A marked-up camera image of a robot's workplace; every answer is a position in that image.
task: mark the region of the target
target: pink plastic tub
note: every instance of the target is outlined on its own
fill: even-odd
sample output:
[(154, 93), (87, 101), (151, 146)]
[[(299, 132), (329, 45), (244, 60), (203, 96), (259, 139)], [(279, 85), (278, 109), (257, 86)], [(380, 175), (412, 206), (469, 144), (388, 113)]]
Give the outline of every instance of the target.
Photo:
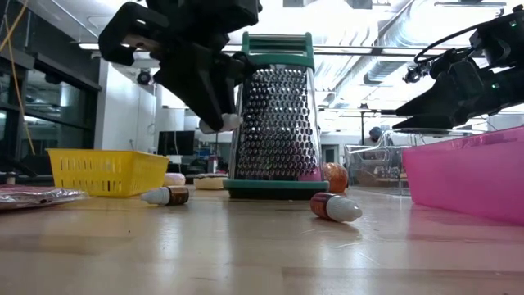
[(524, 127), (404, 150), (415, 203), (524, 225)]

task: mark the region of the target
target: box grater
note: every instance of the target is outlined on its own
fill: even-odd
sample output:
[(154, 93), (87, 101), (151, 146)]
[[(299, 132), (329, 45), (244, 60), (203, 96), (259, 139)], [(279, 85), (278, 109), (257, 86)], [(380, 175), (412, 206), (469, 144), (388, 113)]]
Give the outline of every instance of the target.
[(239, 89), (243, 124), (233, 132), (224, 187), (231, 197), (310, 199), (328, 189), (314, 103), (311, 35), (245, 33), (242, 50), (262, 69)]

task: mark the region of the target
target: yellow basket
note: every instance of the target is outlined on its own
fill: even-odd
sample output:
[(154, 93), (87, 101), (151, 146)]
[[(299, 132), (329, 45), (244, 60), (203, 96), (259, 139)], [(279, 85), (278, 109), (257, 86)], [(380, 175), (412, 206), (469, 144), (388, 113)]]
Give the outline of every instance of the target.
[(159, 188), (169, 159), (145, 152), (51, 148), (52, 176), (58, 188), (92, 196), (129, 197)]

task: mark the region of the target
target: green grater handle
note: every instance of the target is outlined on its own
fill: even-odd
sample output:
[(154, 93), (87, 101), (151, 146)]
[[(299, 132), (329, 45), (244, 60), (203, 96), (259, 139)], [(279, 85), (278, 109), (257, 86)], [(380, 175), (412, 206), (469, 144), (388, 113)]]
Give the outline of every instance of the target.
[(307, 66), (314, 70), (313, 37), (304, 35), (242, 36), (242, 51), (257, 65)]

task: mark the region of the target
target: table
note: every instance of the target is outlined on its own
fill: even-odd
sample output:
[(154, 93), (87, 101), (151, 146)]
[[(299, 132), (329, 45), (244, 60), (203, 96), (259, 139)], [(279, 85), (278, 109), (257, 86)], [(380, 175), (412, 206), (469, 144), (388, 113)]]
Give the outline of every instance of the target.
[(352, 224), (308, 202), (186, 206), (93, 198), (0, 215), (0, 293), (522, 294), (524, 228), (348, 192)]

